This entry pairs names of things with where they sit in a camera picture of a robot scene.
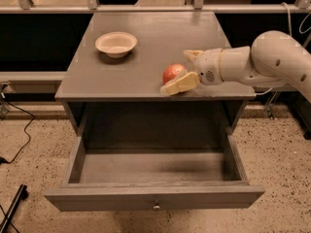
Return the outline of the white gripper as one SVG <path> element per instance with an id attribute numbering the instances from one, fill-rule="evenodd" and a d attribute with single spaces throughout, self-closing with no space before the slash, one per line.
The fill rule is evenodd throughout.
<path id="1" fill-rule="evenodd" d="M 220 71 L 222 49 L 212 50 L 184 50 L 183 55 L 187 62 L 194 62 L 197 72 L 182 72 L 173 80 L 160 88 L 162 96 L 172 96 L 198 87 L 202 82 L 205 85 L 218 85 L 223 82 Z"/>

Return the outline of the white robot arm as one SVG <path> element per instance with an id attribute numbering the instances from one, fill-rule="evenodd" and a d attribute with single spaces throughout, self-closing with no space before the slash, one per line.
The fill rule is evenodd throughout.
<path id="1" fill-rule="evenodd" d="M 280 31 L 260 34 L 249 47 L 185 50 L 190 71 L 180 70 L 160 89 L 171 96 L 205 85 L 237 82 L 252 87 L 294 87 L 311 101 L 311 54 Z"/>

